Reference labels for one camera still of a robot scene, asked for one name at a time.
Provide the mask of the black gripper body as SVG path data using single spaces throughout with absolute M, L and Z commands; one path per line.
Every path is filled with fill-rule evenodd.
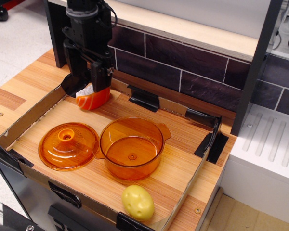
M 71 44 L 83 50 L 91 77 L 91 63 L 102 62 L 113 73 L 112 53 L 108 46 L 112 39 L 110 14 L 68 14 L 70 27 L 65 26 L 64 44 Z

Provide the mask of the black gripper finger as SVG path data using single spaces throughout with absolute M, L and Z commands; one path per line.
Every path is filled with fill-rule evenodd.
M 70 79 L 73 84 L 89 84 L 90 75 L 87 61 L 82 57 L 83 50 L 71 44 L 64 44 L 64 54 L 70 70 Z
M 111 85 L 112 73 L 102 62 L 91 63 L 91 83 L 93 92 L 100 92 Z

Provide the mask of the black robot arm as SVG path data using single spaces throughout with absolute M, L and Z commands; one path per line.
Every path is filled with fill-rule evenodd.
M 71 26 L 62 29 L 65 35 L 64 54 L 71 75 L 93 85 L 100 92 L 111 85 L 112 53 L 108 46 L 117 19 L 114 10 L 103 0 L 69 0 L 66 15 Z

